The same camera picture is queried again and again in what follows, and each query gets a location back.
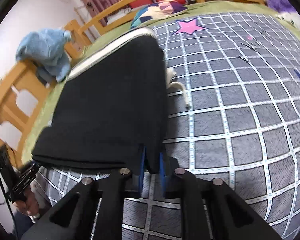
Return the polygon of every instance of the gray plaid bed sheet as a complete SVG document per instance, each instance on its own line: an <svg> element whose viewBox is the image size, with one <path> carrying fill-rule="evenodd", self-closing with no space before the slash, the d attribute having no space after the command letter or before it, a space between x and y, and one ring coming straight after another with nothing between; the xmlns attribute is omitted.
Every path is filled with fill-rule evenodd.
<svg viewBox="0 0 300 240"><path fill-rule="evenodd" d="M300 230L300 41L267 15L197 19L208 29L173 34L174 20L153 27L190 100L187 110L181 91L168 91L167 152L199 178L222 178L293 239ZM54 205L82 178L107 174L41 168L36 185ZM141 198L125 200L122 239L181 239L180 201L163 199L158 179L146 173Z"/></svg>

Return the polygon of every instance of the wooden bed frame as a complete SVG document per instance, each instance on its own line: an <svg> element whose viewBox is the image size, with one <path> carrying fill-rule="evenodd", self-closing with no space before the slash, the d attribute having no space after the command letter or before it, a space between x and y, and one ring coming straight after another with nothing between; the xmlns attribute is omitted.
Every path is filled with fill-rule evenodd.
<svg viewBox="0 0 300 240"><path fill-rule="evenodd" d="M95 27L100 35L118 27L126 22L131 21L136 11L131 12L124 17L114 21L113 23L103 26L100 20L114 11L128 5L135 0L121 0L120 2L108 7L95 17L93 17L85 25L80 26L76 20L70 21L65 29L72 32L72 42L65 45L65 50L72 59L77 59L83 48L91 44L91 41L85 34L90 27ZM206 0L197 0L198 3L205 2ZM263 0L234 0L239 2L254 2L264 4ZM49 93L53 90L55 84L51 84L46 88L36 77L36 66L30 61L20 61L10 70L10 72L2 79L0 83L0 124L3 122L10 122L19 131L21 131L21 138L16 149L9 149L10 160L13 166L18 167L22 164L22 149L27 136L31 132L32 126L37 119L37 116L45 103ZM17 104L17 95L15 90L28 90L37 100L38 103L30 116L27 116L21 111ZM0 146L6 142L0 139Z"/></svg>

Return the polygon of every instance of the pink star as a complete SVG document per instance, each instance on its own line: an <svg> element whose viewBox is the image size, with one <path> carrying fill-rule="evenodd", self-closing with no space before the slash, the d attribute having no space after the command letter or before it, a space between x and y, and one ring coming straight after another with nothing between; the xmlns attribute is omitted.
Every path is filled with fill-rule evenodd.
<svg viewBox="0 0 300 240"><path fill-rule="evenodd" d="M201 27L201 26L197 25L197 18L194 18L193 20L188 21L188 22L183 22L183 21L178 21L178 20L177 20L177 22L178 22L178 25L180 26L180 29L177 30L174 34L177 34L177 33L192 34L198 30L206 30L207 29L206 27Z"/></svg>

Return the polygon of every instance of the human hand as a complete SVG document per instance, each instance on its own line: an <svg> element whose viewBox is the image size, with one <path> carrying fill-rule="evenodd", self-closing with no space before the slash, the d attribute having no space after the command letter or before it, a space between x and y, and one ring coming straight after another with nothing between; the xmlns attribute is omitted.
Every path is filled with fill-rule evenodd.
<svg viewBox="0 0 300 240"><path fill-rule="evenodd" d="M27 198L26 202L17 200L13 205L17 208L19 212L26 216L34 216L39 213L39 204L34 196L34 193L31 191L30 187L27 187L23 192Z"/></svg>

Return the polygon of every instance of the green bed sheet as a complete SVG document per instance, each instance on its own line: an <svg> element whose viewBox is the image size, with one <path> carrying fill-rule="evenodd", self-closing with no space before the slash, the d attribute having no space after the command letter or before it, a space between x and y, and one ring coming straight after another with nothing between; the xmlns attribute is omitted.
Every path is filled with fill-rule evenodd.
<svg viewBox="0 0 300 240"><path fill-rule="evenodd" d="M164 20L150 20L142 24L142 26L153 26L156 24L164 23L171 20L181 19L185 17L191 17L199 14L215 14L215 13L224 13L224 12L249 12L249 13L259 13L275 16L278 14L276 11L268 8L265 5L260 4L246 4L246 3L237 3L230 1L210 1L206 3L192 4L186 6L188 9L185 10L182 14L179 14L174 17L170 17ZM296 29L291 24L278 20L284 27L291 31L299 40L300 40L300 31ZM106 46L110 41L118 38L120 35L128 31L130 28L130 22L125 23L108 33L105 33L99 37L92 45L85 48L81 57L74 61L76 62L85 59L94 52L100 50ZM54 90L47 97L46 102L41 109L37 120L35 121L31 133L29 134L22 151L22 162L25 163L31 159L32 149L37 141L38 136L40 135L42 129L48 126L48 122L51 120L54 109L62 92L62 89L65 85L65 82L56 85Z"/></svg>

